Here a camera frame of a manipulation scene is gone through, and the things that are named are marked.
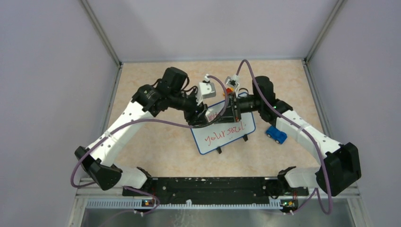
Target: blue toy car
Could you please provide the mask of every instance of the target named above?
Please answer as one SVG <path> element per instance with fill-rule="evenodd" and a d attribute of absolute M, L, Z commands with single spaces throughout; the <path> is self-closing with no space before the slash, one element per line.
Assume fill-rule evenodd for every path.
<path fill-rule="evenodd" d="M 287 134 L 285 132 L 276 129 L 274 126 L 270 126 L 266 130 L 266 135 L 275 140 L 276 143 L 278 144 L 283 144 L 284 141 L 286 141 L 287 139 Z"/>

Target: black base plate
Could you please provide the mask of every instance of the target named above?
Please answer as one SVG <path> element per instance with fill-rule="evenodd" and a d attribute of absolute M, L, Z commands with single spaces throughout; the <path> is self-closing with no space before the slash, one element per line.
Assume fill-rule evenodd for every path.
<path fill-rule="evenodd" d="M 274 177 L 159 177 L 149 178 L 142 191 L 157 196 L 161 204 L 267 204 L 269 195 L 307 196 L 308 189 L 277 190 Z M 123 189 L 123 196 L 139 193 Z"/>

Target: black whiteboard foot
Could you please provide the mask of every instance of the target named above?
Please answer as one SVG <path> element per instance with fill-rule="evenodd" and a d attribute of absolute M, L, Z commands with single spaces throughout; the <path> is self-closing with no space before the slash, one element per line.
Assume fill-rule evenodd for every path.
<path fill-rule="evenodd" d="M 218 154 L 221 154 L 221 152 L 222 152 L 221 147 L 217 147 L 216 150 L 217 150 Z"/>

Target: gray floor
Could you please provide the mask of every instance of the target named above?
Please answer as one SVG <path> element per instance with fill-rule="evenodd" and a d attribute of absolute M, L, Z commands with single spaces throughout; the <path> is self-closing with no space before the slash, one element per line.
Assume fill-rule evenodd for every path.
<path fill-rule="evenodd" d="M 157 210 L 141 217 L 124 213 L 104 227 L 353 227 L 347 200 L 336 200 L 330 216 L 324 215 L 312 200 L 294 216 L 268 214 L 265 210 Z M 97 227 L 121 210 L 89 209 L 82 227 Z"/>

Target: beige tabletop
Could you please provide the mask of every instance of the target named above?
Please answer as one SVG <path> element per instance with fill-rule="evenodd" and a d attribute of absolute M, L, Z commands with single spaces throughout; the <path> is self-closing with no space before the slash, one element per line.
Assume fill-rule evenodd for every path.
<path fill-rule="evenodd" d="M 114 122 L 123 112 L 132 95 L 144 84 L 153 84 L 163 76 L 166 68 L 174 66 L 188 73 L 190 86 L 196 85 L 205 74 L 224 80 L 236 73 L 240 61 L 194 61 L 126 63 L 123 65 L 110 117 Z M 256 76 L 264 75 L 274 84 L 276 98 L 293 106 L 307 122 L 318 130 L 322 127 L 300 60 L 250 61 Z M 244 65 L 240 72 L 241 87 L 252 93 L 252 79 Z M 222 90 L 215 98 L 206 99 L 208 105 L 224 99 Z M 276 176 L 289 166 L 318 166 L 315 159 L 292 138 L 279 145 L 265 135 L 270 124 L 254 112 L 256 130 L 249 140 L 236 140 L 222 147 L 223 152 L 198 152 L 190 129 L 149 122 L 145 124 L 119 154 L 117 166 L 140 166 L 152 176 Z M 157 119 L 186 124 L 181 111 L 168 109 Z"/>

